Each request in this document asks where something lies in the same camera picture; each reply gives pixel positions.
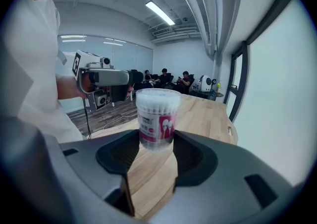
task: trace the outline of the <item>cotton swab container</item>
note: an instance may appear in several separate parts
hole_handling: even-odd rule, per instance
[[[137,91],[139,136],[145,148],[160,151],[172,143],[180,99],[180,93],[169,89]]]

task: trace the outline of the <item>fluorescent light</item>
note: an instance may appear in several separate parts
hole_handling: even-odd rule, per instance
[[[104,42],[104,44],[112,44],[112,45],[123,46],[123,44],[115,44],[115,43],[108,43],[108,42]]]
[[[169,25],[174,25],[175,23],[166,15],[165,12],[163,12],[156,4],[154,4],[152,1],[147,2],[145,4],[149,9],[151,9],[153,12],[155,12],[159,17],[161,17],[163,20],[165,20]]]
[[[74,35],[74,36],[60,36],[61,38],[83,38],[83,37],[86,37],[86,36],[78,36],[78,35]]]
[[[63,40],[63,43],[70,43],[70,42],[85,42],[86,40]]]

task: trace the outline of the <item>wooden tabletop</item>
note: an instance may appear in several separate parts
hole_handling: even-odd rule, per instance
[[[230,144],[237,144],[235,127],[222,103],[194,96],[182,95],[177,113],[176,129],[209,137]],[[98,138],[125,130],[138,129],[134,120],[92,134]],[[177,177],[177,162],[173,144],[164,152],[151,152],[140,144],[140,150],[129,172],[128,182],[135,208],[135,217],[148,221],[172,197]]]

